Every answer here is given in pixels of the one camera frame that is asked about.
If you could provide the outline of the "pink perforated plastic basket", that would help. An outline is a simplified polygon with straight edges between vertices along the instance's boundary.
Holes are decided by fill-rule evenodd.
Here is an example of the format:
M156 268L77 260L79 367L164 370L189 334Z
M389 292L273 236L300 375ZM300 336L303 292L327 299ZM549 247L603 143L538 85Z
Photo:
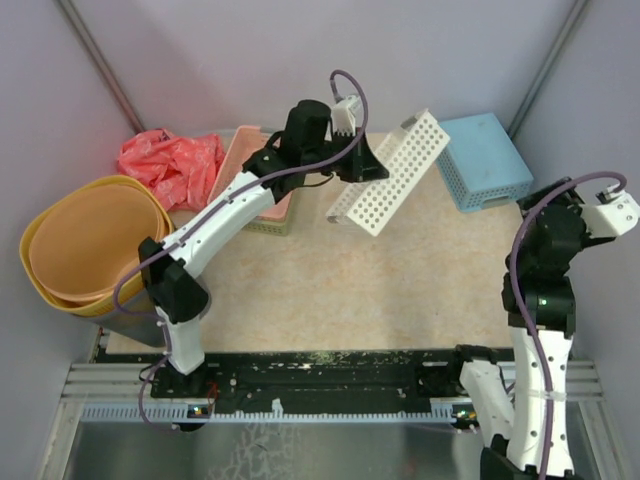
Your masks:
M209 203L229 187L234 177L242 170L243 163L255 151L262 149L273 133L273 129L249 125L236 129L229 146L226 148L225 158L218 169L216 181L209 194ZM289 213L292 197L293 194L288 194L274 207L259 215L256 221L284 223Z

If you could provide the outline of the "blue perforated plastic basket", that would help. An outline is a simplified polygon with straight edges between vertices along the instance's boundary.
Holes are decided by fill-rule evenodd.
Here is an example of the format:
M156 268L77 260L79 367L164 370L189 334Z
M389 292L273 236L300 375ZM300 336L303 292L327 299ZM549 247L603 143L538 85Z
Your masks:
M440 126L450 141L436 164L459 211L476 212L529 194L534 177L495 114Z

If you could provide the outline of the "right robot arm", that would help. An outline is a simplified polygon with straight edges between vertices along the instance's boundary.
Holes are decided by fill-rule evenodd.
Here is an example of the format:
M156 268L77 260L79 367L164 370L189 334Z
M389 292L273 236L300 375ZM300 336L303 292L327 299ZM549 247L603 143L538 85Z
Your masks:
M588 234L576 193L584 177L563 178L519 203L523 223L506 258L502 302L513 343L509 394L491 349L459 345L448 387L468 395L483 435L483 479L574 479L567 434L567 363L576 305L567 276Z

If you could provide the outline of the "white perforated plastic basket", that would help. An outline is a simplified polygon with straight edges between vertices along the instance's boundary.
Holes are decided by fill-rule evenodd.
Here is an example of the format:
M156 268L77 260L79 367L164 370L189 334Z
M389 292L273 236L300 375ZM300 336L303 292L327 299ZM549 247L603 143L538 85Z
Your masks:
M327 220L378 236L449 142L429 110L407 118L374 150L389 177L348 185L327 211Z

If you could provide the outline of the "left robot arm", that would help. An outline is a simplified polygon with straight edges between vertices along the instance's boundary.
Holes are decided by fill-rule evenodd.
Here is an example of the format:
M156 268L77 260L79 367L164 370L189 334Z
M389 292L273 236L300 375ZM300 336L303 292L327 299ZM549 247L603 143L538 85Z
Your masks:
M220 249L254 218L301 188L310 173L334 175L347 183L388 178L365 136L358 112L368 105L362 95L338 99L334 106L302 100L288 114L283 130L242 164L228 187L186 226L162 241L139 246L147 294L166 334L172 383L184 395L201 394L208 373L200 319L209 293L200 284L204 268Z

